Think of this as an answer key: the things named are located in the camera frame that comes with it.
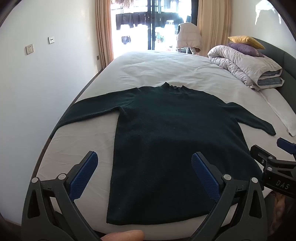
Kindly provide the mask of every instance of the human hand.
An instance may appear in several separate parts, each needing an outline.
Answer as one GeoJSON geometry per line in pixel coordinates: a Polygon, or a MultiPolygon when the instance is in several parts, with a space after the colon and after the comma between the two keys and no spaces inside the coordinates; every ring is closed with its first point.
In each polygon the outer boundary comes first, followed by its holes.
{"type": "Polygon", "coordinates": [[[103,241],[143,241],[144,232],[141,230],[131,230],[122,233],[110,233],[101,239],[103,241]]]}

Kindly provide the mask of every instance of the beige curtain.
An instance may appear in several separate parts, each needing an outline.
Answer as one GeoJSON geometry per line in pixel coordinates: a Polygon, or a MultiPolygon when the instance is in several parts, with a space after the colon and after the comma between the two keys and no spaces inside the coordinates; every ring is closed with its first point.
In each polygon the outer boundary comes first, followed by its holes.
{"type": "Polygon", "coordinates": [[[95,0],[96,31],[102,69],[112,62],[111,0],[95,0]]]}
{"type": "Polygon", "coordinates": [[[199,0],[197,26],[202,36],[199,55],[207,57],[211,48],[228,43],[230,14],[231,0],[199,0]]]}

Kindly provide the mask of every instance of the white bed sheet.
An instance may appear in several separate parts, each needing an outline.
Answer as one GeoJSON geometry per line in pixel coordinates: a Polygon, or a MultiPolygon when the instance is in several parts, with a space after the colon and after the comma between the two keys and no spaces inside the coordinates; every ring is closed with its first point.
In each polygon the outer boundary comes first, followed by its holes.
{"type": "MultiPolygon", "coordinates": [[[[205,57],[157,51],[125,54],[115,59],[79,100],[134,87],[160,86],[164,82],[205,91],[226,103],[235,102],[242,105],[257,117],[271,123],[277,133],[273,137],[262,130],[240,124],[248,147],[257,144],[279,159],[293,161],[291,155],[276,146],[276,140],[282,137],[295,142],[295,139],[288,134],[264,98],[205,57]]],[[[53,179],[60,173],[67,173],[89,150],[93,150],[99,157],[98,167],[82,197],[75,203],[94,230],[110,233],[141,229],[146,234],[146,240],[191,236],[205,216],[159,225],[116,226],[106,223],[117,119],[118,113],[110,113],[59,128],[46,150],[37,176],[46,180],[53,179]]],[[[270,190],[266,189],[264,196],[269,192],[270,190]]],[[[235,206],[230,209],[224,224],[229,223],[234,210],[235,206]]]]}

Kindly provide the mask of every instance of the dark green sweater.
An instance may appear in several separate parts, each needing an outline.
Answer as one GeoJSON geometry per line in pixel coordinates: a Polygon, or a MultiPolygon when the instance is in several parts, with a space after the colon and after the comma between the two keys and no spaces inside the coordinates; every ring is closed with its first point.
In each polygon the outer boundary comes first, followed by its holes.
{"type": "Polygon", "coordinates": [[[260,179],[241,128],[275,135],[236,103],[186,87],[141,87],[75,103],[59,127],[119,111],[107,223],[159,224],[207,214],[214,205],[191,167],[200,151],[222,174],[260,179]]]}

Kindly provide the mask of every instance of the wall outlet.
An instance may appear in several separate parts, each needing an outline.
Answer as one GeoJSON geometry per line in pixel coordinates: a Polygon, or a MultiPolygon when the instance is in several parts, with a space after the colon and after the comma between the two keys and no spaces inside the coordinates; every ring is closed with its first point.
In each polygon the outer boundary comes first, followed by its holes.
{"type": "Polygon", "coordinates": [[[54,43],[54,37],[53,36],[52,37],[48,37],[48,41],[49,41],[49,44],[54,43]]]}
{"type": "Polygon", "coordinates": [[[27,50],[27,54],[33,53],[34,52],[33,44],[26,46],[26,50],[27,50]]]}

